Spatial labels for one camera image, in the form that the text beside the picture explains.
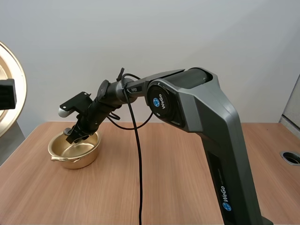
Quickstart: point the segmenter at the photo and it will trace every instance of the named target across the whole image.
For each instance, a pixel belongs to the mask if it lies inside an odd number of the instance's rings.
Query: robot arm
[[[272,225],[261,216],[239,116],[220,89],[216,75],[202,68],[174,70],[138,81],[125,79],[133,102],[145,97],[162,121],[201,138],[225,225]],[[79,112],[67,140],[97,131],[126,99],[122,81],[104,81],[94,101],[85,92],[60,106],[60,116]]]

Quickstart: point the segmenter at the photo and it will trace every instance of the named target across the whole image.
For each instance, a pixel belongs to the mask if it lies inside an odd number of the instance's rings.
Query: wego logo
[[[161,107],[163,109],[165,109],[165,103],[164,103],[164,99],[163,99],[163,96],[161,94],[159,94],[159,100],[160,100],[160,103],[161,103]]]

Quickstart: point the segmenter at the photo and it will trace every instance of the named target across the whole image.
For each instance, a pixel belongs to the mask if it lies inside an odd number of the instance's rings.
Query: blue logo
[[[230,207],[229,204],[223,203],[223,207],[224,207],[224,209],[226,209],[227,211],[231,211],[231,207]]]
[[[153,99],[153,104],[154,106],[159,107],[159,100],[156,97]]]

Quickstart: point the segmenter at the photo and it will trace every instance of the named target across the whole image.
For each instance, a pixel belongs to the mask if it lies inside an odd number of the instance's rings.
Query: wooden tabletop
[[[0,167],[0,224],[138,224],[134,132],[103,123],[96,161],[68,170],[50,161],[47,145],[72,124],[40,125]],[[300,140],[281,124],[243,124],[243,131],[262,215],[300,224],[300,166],[279,155],[300,152]],[[143,223],[222,224],[200,137],[162,123],[139,134]]]

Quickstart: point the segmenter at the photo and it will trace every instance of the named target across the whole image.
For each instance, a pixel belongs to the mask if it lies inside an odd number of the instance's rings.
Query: white wall
[[[0,40],[28,79],[19,125],[27,136],[63,120],[61,103],[83,90],[94,97],[121,67],[144,77],[195,66],[219,76],[243,122],[278,122],[300,72],[299,8],[298,0],[0,0]],[[144,100],[134,105],[145,120]],[[130,121],[126,106],[118,113]]]

